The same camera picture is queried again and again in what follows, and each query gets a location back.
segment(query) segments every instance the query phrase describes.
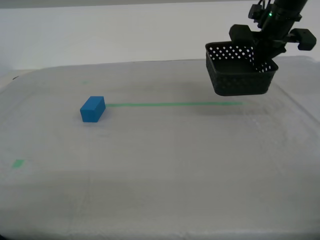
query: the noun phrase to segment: blue block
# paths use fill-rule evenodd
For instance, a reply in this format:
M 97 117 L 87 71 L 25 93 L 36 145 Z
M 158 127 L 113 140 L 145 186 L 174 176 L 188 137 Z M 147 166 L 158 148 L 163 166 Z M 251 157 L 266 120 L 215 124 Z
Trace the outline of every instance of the blue block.
M 85 123 L 97 123 L 106 109 L 103 96 L 91 96 L 81 107 L 82 121 Z

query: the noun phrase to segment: black basket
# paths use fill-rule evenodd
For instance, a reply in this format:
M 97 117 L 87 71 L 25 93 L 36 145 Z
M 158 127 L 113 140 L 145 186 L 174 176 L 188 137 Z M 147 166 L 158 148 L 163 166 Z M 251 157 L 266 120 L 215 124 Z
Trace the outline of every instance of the black basket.
M 274 61 L 257 64 L 252 46 L 231 41 L 208 43 L 205 48 L 206 68 L 218 95 L 257 95 L 268 91 L 278 70 Z

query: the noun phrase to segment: green tape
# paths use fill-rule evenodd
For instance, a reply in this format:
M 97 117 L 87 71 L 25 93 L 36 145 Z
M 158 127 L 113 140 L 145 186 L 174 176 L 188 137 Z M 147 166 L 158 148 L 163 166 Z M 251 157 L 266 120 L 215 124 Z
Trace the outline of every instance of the green tape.
M 25 160 L 23 159 L 17 159 L 15 162 L 12 164 L 13 169 L 18 169 L 20 168 L 23 164 L 25 163 Z
M 109 103 L 107 107 L 178 107 L 178 106 L 234 106 L 242 105 L 240 101 L 205 101 L 205 102 L 158 102 L 158 103 Z

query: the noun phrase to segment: white cloth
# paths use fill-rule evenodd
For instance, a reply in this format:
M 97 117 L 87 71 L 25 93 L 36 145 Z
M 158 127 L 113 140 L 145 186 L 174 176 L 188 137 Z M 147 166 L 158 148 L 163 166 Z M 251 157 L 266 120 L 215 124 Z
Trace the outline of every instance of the white cloth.
M 0 234 L 15 240 L 320 238 L 320 68 L 276 59 L 265 95 L 204 60 L 43 69 L 0 94 Z M 242 105 L 107 107 L 108 103 Z M 15 160 L 24 160 L 14 168 Z

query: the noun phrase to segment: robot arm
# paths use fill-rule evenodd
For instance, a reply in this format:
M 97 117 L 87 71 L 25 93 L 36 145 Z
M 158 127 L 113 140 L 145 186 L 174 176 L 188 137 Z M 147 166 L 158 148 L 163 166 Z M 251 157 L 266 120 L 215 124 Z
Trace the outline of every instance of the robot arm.
M 248 17 L 257 23 L 260 32 L 252 32 L 247 25 L 233 25 L 229 35 L 235 44 L 245 43 L 255 47 L 257 61 L 264 62 L 285 53 L 287 43 L 299 43 L 298 49 L 310 51 L 317 39 L 308 29 L 293 29 L 302 18 L 301 10 L 308 0 L 260 0 L 253 4 Z

